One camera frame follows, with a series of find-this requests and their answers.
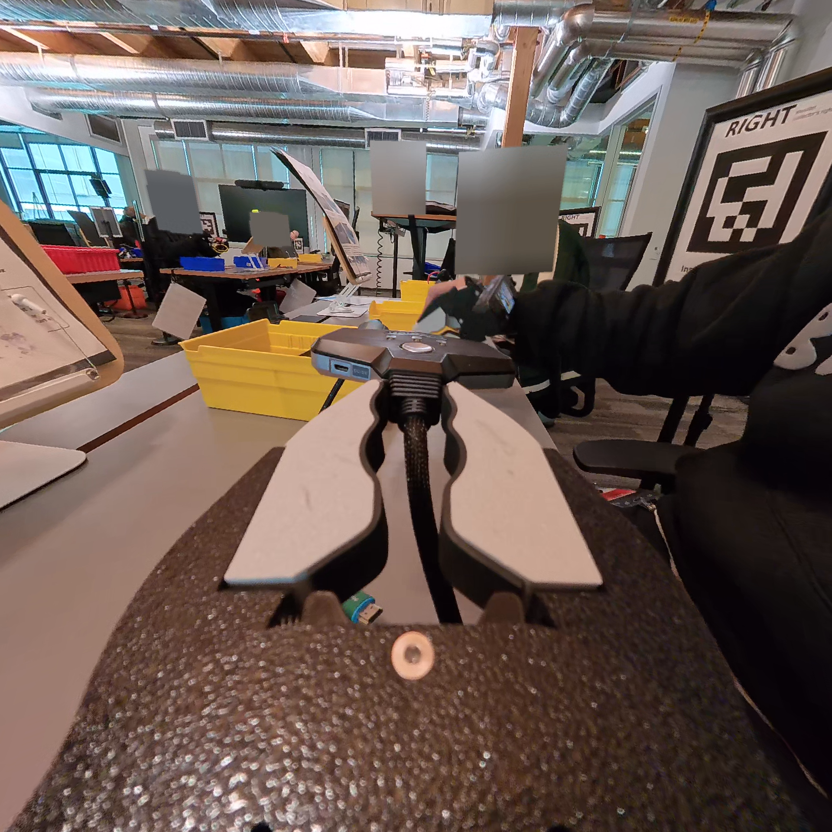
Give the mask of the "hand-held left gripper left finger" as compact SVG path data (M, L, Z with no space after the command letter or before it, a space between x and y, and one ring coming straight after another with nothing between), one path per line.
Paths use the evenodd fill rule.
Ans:
M370 380L287 442L224 584L345 601L378 577L389 535L378 472L386 393Z

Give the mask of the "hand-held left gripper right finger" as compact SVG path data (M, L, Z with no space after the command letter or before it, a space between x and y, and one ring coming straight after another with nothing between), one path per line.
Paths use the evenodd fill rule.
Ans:
M598 590L601 572L533 435L460 383L444 389L442 429L439 566L452 587L475 604Z

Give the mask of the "person's right forearm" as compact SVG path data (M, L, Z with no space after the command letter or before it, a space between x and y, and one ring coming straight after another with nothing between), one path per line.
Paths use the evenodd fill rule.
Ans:
M673 399L746 395L831 300L831 214L794 240L727 255L662 286L600 293L548 281L517 297L516 356Z

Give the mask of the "wooden standing desk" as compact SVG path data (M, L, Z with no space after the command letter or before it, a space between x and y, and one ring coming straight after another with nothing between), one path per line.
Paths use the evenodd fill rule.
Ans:
M399 237L409 235L413 269L411 277L426 279L425 257L427 254L428 238L430 234L440 234L456 229L455 214L379 214L371 212L371 216L379 222L379 234L388 234L393 245L392 288L391 297L400 297L399 268Z

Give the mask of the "grey desk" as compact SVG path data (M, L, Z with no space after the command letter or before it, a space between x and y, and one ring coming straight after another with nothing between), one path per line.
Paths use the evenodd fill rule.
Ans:
M383 429L371 626L223 581L307 422L200 390L2 511L3 830L574 830L556 598L440 623Z

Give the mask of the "black office chair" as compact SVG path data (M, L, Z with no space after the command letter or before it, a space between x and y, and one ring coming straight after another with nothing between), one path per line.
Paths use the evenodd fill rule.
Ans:
M673 442L684 416L689 398L673 399L657 441L636 439L596 439L578 443L572 457L585 473L639 480L639 489L626 496L614 497L611 503L620 508L643 506L656 511L658 499L671 494L676 485L678 464L701 450L697 442L712 423L714 395L706 394L695 410L684 441Z

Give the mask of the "tilted instruction board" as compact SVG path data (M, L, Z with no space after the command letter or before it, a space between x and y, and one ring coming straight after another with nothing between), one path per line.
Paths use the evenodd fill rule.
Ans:
M278 148L272 148L271 151L304 186L322 211L330 246L335 250L348 283L351 286L363 285L372 276L372 269L347 215L341 211L311 168Z

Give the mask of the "black mesh chair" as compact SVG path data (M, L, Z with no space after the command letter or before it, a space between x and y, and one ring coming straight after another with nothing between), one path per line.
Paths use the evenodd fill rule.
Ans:
M624 237L584 237L588 288L600 293L625 290L635 275L652 233Z

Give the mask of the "grey sheet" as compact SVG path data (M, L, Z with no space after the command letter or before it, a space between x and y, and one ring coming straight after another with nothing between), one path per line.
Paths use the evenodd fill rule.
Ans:
M172 282L167 288L159 309L152 321L152 327L181 340L192 337L199 323L206 300L178 283Z

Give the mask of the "person's torso black hoodie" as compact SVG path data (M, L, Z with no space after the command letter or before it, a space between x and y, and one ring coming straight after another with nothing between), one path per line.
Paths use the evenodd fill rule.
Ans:
M830 305L776 357L739 441L679 467L671 562L746 702L830 800Z

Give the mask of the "framed tag poster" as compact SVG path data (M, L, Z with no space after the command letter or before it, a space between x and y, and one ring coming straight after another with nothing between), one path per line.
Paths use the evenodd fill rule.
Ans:
M792 241L830 207L831 68L705 112L654 286Z

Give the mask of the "wooden instruction board stand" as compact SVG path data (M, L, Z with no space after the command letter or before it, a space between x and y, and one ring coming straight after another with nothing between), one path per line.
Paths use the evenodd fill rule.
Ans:
M122 376L117 341L24 223L1 204L1 428Z

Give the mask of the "row of red bins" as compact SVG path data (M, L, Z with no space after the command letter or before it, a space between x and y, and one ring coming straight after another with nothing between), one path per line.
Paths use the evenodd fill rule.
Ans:
M121 268L118 252L112 248L43 245L42 249L66 276L118 272Z

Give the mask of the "dark wall monitor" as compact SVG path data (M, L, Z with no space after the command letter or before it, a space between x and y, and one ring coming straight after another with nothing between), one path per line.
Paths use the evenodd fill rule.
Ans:
M238 185L220 185L219 193L227 239L245 243L251 237L250 215L276 213L289 219L291 231L297 231L304 245L309 245L309 216L307 194L295 189L255 189Z

